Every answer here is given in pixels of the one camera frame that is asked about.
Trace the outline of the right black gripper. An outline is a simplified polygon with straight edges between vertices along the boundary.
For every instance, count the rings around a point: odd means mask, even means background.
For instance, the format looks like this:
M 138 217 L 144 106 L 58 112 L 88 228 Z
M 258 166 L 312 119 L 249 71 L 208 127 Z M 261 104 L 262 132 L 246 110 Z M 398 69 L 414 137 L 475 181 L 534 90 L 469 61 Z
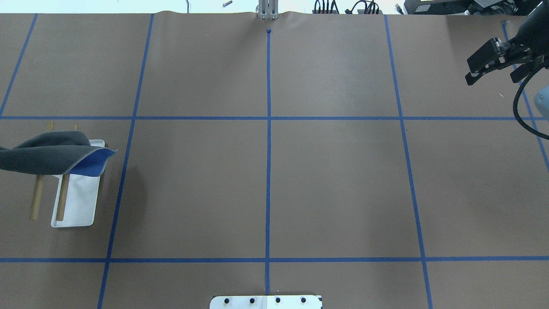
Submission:
M 506 42 L 490 38 L 468 59 L 467 85 L 474 85 L 480 78 L 494 70 L 518 64 L 510 78 L 521 82 L 538 68 L 548 68 L 548 3 L 541 2 L 519 26 L 515 35 Z

